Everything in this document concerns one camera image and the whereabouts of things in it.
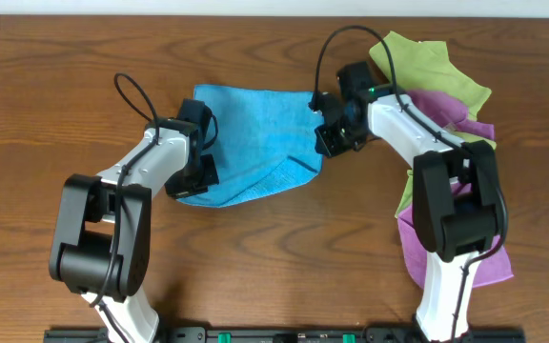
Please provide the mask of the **blue microfiber cloth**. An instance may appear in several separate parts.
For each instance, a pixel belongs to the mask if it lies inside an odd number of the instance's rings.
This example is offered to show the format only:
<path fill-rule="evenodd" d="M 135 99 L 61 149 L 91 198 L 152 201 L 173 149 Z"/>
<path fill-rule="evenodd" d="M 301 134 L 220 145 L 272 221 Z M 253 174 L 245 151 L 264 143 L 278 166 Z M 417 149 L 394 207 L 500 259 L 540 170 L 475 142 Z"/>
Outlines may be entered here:
<path fill-rule="evenodd" d="M 213 112 L 218 128 L 208 136 L 219 183 L 181 203 L 224 208 L 285 192 L 321 171 L 315 129 L 323 117 L 308 107 L 309 91 L 247 90 L 201 84 L 193 98 Z"/>

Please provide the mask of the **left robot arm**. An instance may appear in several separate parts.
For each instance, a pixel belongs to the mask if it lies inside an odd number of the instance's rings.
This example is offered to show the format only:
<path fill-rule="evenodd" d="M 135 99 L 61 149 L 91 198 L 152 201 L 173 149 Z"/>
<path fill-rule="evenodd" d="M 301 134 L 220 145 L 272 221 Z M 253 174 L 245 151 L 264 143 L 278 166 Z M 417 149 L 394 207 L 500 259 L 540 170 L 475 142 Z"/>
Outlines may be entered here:
<path fill-rule="evenodd" d="M 103 322 L 97 329 L 50 329 L 47 342 L 176 342 L 184 333 L 163 323 L 143 281 L 151 253 L 152 206 L 204 193 L 218 176 L 206 134 L 216 119 L 197 100 L 175 118 L 155 118 L 141 141 L 95 176 L 64 183 L 51 245 L 49 273 L 80 295 Z"/>

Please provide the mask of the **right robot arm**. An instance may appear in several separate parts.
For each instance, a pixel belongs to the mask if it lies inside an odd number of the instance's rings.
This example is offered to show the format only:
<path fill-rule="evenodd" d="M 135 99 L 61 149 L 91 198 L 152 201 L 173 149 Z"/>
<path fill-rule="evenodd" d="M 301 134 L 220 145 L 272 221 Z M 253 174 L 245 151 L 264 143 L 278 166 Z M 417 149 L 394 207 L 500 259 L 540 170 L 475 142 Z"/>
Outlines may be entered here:
<path fill-rule="evenodd" d="M 340 96 L 315 90 L 309 107 L 324 117 L 315 149 L 327 157 L 387 142 L 413 170 L 413 223 L 427 252 L 415 321 L 426 342 L 467 339 L 467 311 L 479 264 L 504 242 L 508 214 L 494 149 L 439 126 L 396 81 L 378 85 L 364 62 L 337 73 Z"/>

